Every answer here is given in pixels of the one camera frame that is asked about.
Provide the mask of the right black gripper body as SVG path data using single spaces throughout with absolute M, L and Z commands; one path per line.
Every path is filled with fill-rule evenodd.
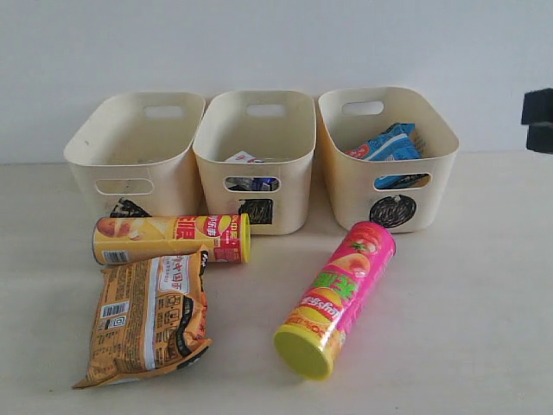
M 524 94 L 521 125 L 527 127 L 527 150 L 552 154 L 552 96 L 551 87 Z

